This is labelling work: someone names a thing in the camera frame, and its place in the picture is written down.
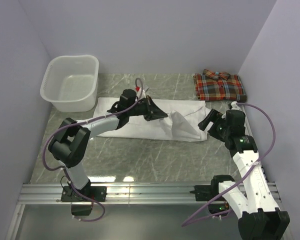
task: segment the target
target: white enclosure wall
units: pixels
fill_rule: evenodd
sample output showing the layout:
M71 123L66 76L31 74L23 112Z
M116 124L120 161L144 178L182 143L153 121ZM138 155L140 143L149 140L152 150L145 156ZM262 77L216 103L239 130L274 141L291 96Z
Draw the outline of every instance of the white enclosure wall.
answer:
M50 57L16 0L0 0L0 240L37 159L50 105L39 94Z
M277 139L265 159L300 240L300 0L278 0L239 71L249 103L273 119ZM261 152L269 147L268 121L253 109L247 115Z
M52 58L101 73L237 73L276 0L19 0Z

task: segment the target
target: marble surface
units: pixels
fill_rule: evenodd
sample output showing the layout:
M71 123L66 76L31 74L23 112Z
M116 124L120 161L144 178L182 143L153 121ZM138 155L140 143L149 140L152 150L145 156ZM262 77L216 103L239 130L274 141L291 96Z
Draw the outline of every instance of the marble surface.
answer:
M97 98L119 97L124 89L134 88L137 77L150 87L149 95L153 99L197 101L191 74L99 74ZM224 113L228 102L207 102L206 107ZM53 107L43 141L63 119L82 120L91 118L93 113L94 108L87 112L60 112ZM41 154L31 183L58 182L63 172L46 170ZM46 158L49 166L58 165L49 152ZM229 151L210 136L203 142L95 137L89 140L83 166L92 182L210 181L220 174L240 179Z

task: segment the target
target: folded plaid shirt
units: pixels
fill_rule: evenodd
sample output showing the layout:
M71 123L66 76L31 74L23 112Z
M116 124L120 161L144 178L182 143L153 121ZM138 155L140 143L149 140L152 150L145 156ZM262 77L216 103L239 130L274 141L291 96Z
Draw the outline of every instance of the folded plaid shirt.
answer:
M238 75L227 72L212 72L207 69L203 74L193 76L196 96L199 100L230 100L246 102L247 95Z

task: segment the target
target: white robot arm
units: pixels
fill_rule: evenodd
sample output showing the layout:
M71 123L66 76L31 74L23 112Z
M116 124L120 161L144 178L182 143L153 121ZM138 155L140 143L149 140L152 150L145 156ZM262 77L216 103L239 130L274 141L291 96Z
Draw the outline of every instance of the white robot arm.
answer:
M243 240L279 240L290 222L286 211L281 211L274 200L262 167L258 161L259 152L252 136L246 135L244 112L236 102L229 104L230 110L222 114L212 109L208 116L198 124L204 131L211 125L211 137L224 142L230 151L243 181L246 196L236 186L222 197L228 202L238 217L239 232ZM212 197L227 191L235 183L230 175L217 175L211 181Z
M71 118L66 118L59 128L77 123L86 124L77 124L61 130L51 140L48 150L64 166L72 184L84 196L91 196L91 182L82 165L82 159L90 138L107 131L122 128L132 116L142 115L146 121L162 119L168 116L157 107L150 96L145 95L137 103L136 99L137 93L135 90L125 89L119 101L115 102L111 109L107 111L108 113L106 113L106 115L110 113L115 115L94 122L90 122L89 119L75 121Z

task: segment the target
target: white towel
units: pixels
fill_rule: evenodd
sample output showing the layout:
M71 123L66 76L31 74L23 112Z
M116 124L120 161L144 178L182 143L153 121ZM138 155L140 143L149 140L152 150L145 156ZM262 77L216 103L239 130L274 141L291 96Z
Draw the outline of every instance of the white towel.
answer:
M93 117L103 116L116 101L118 98L100 97ZM107 131L99 136L185 142L207 140L207 131L201 131L198 127L198 123L210 111L206 109L204 101L160 99L153 101L168 114L168 117L146 121L143 116L132 116L121 129Z

